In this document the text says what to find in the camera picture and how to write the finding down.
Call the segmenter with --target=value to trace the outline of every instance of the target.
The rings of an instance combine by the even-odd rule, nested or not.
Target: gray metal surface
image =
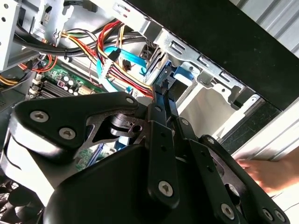
[[[70,19],[73,11],[74,6],[64,7],[64,0],[41,0],[31,32],[57,45],[64,24]]]
[[[299,57],[298,0],[230,0]]]
[[[21,0],[1,0],[0,3],[0,71],[6,69],[13,45],[15,25],[19,16]]]

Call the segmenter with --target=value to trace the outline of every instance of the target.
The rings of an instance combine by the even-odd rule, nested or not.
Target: cable bundle
[[[118,29],[120,29],[119,35],[116,37],[112,37],[111,36],[112,33]],[[96,32],[100,32],[98,38],[95,35]],[[108,59],[108,56],[104,53],[104,47],[107,46],[106,43],[109,40],[109,38],[110,38],[110,42],[108,42],[109,44],[114,43],[120,47],[126,43],[126,40],[133,41],[136,39],[136,37],[130,39],[124,39],[126,37],[124,25],[120,21],[116,21],[116,20],[106,24],[105,26],[93,32],[80,29],[80,28],[75,28],[62,33],[61,37],[69,39],[78,47],[72,49],[63,49],[61,47],[54,47],[48,45],[44,42],[40,42],[39,40],[33,38],[22,27],[18,26],[17,32],[15,33],[14,36],[14,41],[32,50],[36,50],[40,53],[47,54],[49,58],[49,64],[42,69],[30,69],[24,64],[20,64],[19,67],[22,70],[29,69],[31,71],[40,72],[40,73],[47,72],[54,68],[57,62],[57,56],[70,57],[70,56],[82,56],[82,54],[86,56],[91,61],[92,64],[97,65],[97,61],[99,60],[103,66],[105,64],[105,61]],[[82,41],[80,41],[80,38],[86,38],[86,37],[90,37],[93,40],[93,42],[86,45]],[[150,86],[145,85],[144,83],[140,82],[139,80],[137,80],[136,78],[128,74],[116,61],[113,61],[111,63],[111,66],[107,68],[107,74],[105,75],[106,77],[112,77],[114,79],[117,79],[119,83],[125,83],[137,89],[145,96],[149,96],[149,97],[152,96]],[[99,86],[92,79],[91,81],[93,82],[94,85]]]

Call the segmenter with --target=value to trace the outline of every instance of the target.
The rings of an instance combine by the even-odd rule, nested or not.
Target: black wire
[[[101,31],[104,29],[104,27],[105,27],[106,25],[108,25],[109,23],[112,23],[112,22],[116,22],[116,21],[117,21],[117,19],[113,19],[113,20],[111,20],[110,22],[106,23],[104,26],[95,29],[95,30],[92,31],[91,33],[96,35],[96,34],[98,34],[99,32],[101,32]],[[67,30],[67,32],[70,33],[70,32],[72,32],[72,31],[74,31],[74,30],[77,30],[77,28]],[[83,36],[82,36],[82,37],[77,37],[78,39],[87,37],[87,35],[84,35],[85,32],[80,33],[80,34],[83,35]]]
[[[81,1],[65,1],[64,6],[82,6],[83,2]]]
[[[43,210],[40,212],[36,224],[43,224]]]
[[[291,209],[291,208],[295,207],[296,205],[299,205],[299,202],[298,202],[298,203],[296,203],[296,204],[293,204],[291,207],[289,207],[288,209],[284,210],[284,212],[286,212],[286,211],[288,211],[289,209]]]
[[[105,43],[104,47],[111,46],[112,44],[116,43],[116,41],[109,42],[108,40],[110,40],[110,37],[112,36],[112,34],[115,31],[117,31],[118,29],[120,29],[121,26],[122,26],[122,24],[120,23],[117,26],[113,27],[108,32],[108,34],[105,36],[105,39],[104,39],[104,43]],[[71,48],[71,49],[65,49],[65,48],[61,48],[61,47],[56,48],[54,46],[45,44],[37,39],[35,39],[35,42],[31,42],[33,37],[29,37],[27,34],[28,33],[25,30],[19,29],[19,33],[14,35],[14,42],[17,44],[20,44],[22,46],[25,46],[31,50],[40,52],[42,54],[50,54],[53,56],[68,56],[68,57],[76,57],[76,56],[84,55],[80,48]],[[143,41],[145,41],[145,38],[141,37],[141,38],[125,39],[123,41],[123,43],[127,44],[127,43],[133,43],[133,42],[143,42]],[[97,42],[96,41],[91,42],[87,46],[91,49],[94,49],[97,46]]]
[[[105,24],[104,26],[96,29],[97,30],[103,30],[103,28],[107,25]],[[45,44],[37,39],[35,39],[32,35],[30,35],[24,28],[22,28],[19,24],[17,24],[17,29],[16,29],[16,33],[14,35],[14,42],[18,43],[20,45],[23,45],[25,47],[28,47],[32,50],[41,52],[43,54],[52,54],[54,56],[77,56],[77,55],[81,55],[82,54],[82,50],[80,48],[72,48],[72,49],[63,49],[60,47],[53,47],[51,45]]]

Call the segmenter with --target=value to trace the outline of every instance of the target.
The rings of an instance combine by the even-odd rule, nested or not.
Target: yellow wire
[[[8,83],[8,82],[6,82],[4,79],[2,79],[2,78],[0,78],[0,81],[2,82],[2,83],[4,83],[5,85],[15,85],[15,84],[13,84],[13,83]]]
[[[105,57],[108,57],[99,47],[98,47],[99,52],[104,55]],[[142,82],[140,82],[138,79],[136,79],[135,77],[131,76],[130,74],[128,74],[124,69],[122,69],[117,63],[114,62],[114,65],[116,66],[116,68],[118,70],[120,70],[125,76],[129,77],[130,79],[132,79],[135,83],[137,83],[138,85],[146,88],[146,89],[151,89],[149,85],[146,85]]]
[[[0,75],[0,78],[4,79],[6,82],[11,83],[11,84],[17,84],[17,83],[18,83],[17,81],[11,81],[11,80],[9,80],[9,79],[7,79],[7,78],[4,78],[4,77],[1,76],[1,75]]]
[[[121,27],[121,35],[120,35],[120,49],[122,49],[122,40],[123,40],[123,35],[124,35],[124,32],[125,32],[125,25],[123,25]]]
[[[69,36],[69,35],[66,35],[66,34],[62,34],[61,35],[62,37],[65,37],[65,38],[67,38],[67,39],[70,39],[71,41],[73,41],[76,45],[78,45],[78,47],[79,48],[81,48],[83,51],[84,51],[84,53],[86,54],[86,55],[88,55],[88,57],[89,57],[89,59],[93,62],[93,63],[97,63],[97,61],[94,59],[94,57],[77,41],[77,40],[75,40],[75,39],[73,39],[71,36]]]

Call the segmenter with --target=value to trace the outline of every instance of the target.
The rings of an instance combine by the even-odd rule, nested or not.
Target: finger
[[[238,160],[237,163],[242,167],[242,168],[250,168],[253,165],[253,162],[250,160]]]

